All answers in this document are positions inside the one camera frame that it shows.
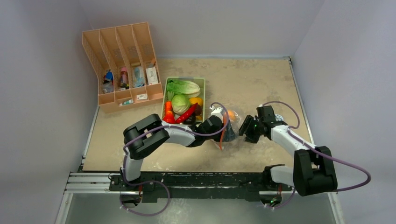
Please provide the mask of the clear zip top bag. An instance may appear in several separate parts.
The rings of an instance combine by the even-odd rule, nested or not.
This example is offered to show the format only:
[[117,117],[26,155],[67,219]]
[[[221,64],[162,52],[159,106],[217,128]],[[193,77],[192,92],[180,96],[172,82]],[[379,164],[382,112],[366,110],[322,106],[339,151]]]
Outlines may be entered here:
[[229,121],[226,128],[211,140],[220,151],[235,149],[242,142],[239,128],[243,123],[244,113],[236,106],[231,107],[227,112]]

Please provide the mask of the fake peach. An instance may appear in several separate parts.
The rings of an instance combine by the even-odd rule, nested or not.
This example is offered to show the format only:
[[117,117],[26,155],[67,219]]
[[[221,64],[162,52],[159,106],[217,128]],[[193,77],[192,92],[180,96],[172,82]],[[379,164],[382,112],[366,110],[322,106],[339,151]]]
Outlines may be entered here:
[[235,122],[235,121],[238,119],[239,115],[238,115],[235,111],[233,111],[233,110],[228,110],[227,112],[228,112],[229,119],[230,119],[232,122]]

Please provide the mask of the fake purple onion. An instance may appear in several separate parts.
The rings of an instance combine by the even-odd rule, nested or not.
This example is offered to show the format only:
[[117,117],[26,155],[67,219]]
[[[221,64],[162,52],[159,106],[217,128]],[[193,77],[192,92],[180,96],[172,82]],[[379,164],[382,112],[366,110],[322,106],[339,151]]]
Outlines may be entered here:
[[196,116],[201,116],[202,115],[202,111],[203,111],[202,107],[200,105],[197,105],[194,113],[195,113]]

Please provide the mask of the fake red chili pepper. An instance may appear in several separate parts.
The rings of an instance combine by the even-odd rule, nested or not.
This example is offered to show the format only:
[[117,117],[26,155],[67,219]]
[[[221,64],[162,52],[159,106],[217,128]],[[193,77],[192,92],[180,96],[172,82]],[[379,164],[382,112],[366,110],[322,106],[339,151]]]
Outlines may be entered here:
[[176,120],[176,124],[183,123],[186,119],[188,119],[196,110],[198,103],[193,104],[185,113],[180,115]]

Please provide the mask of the fake green cabbage head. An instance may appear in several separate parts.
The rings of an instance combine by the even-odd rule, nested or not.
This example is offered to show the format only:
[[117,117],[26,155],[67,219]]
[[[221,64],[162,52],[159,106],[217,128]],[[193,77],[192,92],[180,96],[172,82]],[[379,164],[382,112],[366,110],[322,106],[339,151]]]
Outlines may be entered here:
[[171,106],[174,113],[182,115],[190,108],[191,103],[189,101],[189,98],[185,95],[177,94],[172,98]]

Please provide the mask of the fake red bell pepper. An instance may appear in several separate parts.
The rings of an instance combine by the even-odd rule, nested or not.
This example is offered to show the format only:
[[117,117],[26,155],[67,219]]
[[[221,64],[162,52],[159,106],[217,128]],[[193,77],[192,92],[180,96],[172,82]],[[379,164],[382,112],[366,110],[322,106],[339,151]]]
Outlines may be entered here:
[[169,124],[175,124],[175,123],[176,123],[176,120],[175,120],[175,117],[174,117],[173,112],[172,112],[172,111],[167,111],[167,112],[165,113],[165,116],[164,116],[164,118],[163,118],[163,121],[165,121],[165,122],[167,122],[167,123],[169,123]]

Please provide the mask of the fake orange carrot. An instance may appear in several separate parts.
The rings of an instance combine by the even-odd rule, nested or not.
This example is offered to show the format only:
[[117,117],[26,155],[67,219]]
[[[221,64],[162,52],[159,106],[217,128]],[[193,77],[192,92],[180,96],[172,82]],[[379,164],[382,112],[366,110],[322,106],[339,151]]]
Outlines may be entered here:
[[172,105],[171,105],[171,101],[174,97],[174,92],[172,91],[167,91],[167,101],[165,102],[165,113],[167,113],[168,111],[172,110]]

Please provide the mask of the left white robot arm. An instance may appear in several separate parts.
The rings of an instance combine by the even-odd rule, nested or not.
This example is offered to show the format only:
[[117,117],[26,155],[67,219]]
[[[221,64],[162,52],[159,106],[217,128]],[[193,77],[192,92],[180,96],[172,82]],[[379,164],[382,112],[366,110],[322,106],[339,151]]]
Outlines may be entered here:
[[126,128],[123,135],[124,159],[121,167],[123,176],[121,185],[128,191],[133,191],[139,186],[144,158],[164,143],[198,147],[207,140],[224,144],[237,139],[231,122],[225,122],[215,115],[203,122],[181,125],[167,123],[161,120],[158,114],[151,114]]

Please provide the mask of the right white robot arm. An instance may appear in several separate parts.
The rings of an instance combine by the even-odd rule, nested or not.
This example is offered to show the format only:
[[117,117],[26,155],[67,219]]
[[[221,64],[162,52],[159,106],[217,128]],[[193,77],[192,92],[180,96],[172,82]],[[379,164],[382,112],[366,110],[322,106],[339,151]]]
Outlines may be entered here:
[[262,183],[273,190],[280,184],[293,187],[299,195],[309,196],[335,191],[338,181],[331,151],[301,139],[284,121],[277,120],[271,106],[257,108],[257,115],[247,115],[239,135],[249,143],[257,143],[261,136],[277,143],[293,156],[293,166],[284,164],[266,166]]

